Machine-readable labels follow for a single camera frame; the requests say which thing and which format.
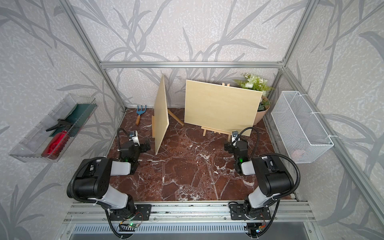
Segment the plywood board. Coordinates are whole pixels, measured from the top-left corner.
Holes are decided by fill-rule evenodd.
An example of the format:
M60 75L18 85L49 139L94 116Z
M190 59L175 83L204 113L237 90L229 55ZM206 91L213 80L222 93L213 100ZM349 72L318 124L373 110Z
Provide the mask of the plywood board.
M240 132L254 125L262 95L260 91L187 80L185 123Z
M155 155L158 154L169 126L165 76L162 75L154 105Z

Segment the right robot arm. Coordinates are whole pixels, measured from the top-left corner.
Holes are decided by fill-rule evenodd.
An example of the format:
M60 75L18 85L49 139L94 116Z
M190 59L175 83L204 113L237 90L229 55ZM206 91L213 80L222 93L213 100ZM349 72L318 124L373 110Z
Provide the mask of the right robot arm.
M240 204L230 202L232 220L272 220L269 207L292 194L299 186L301 174L296 163L287 156L269 153L247 157L248 143L236 141L224 144L234 155L235 170L243 176L255 176L256 189Z

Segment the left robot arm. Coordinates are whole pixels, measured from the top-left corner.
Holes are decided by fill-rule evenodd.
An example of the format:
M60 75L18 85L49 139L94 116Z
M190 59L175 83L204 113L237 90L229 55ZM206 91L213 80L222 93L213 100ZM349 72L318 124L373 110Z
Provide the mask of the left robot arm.
M150 149L149 141L143 144L129 141L119 148L119 160L105 157L83 160L68 184L67 196L81 203L101 206L110 221L148 221L152 206L136 205L131 195L110 185L110 178L134 174L140 154Z

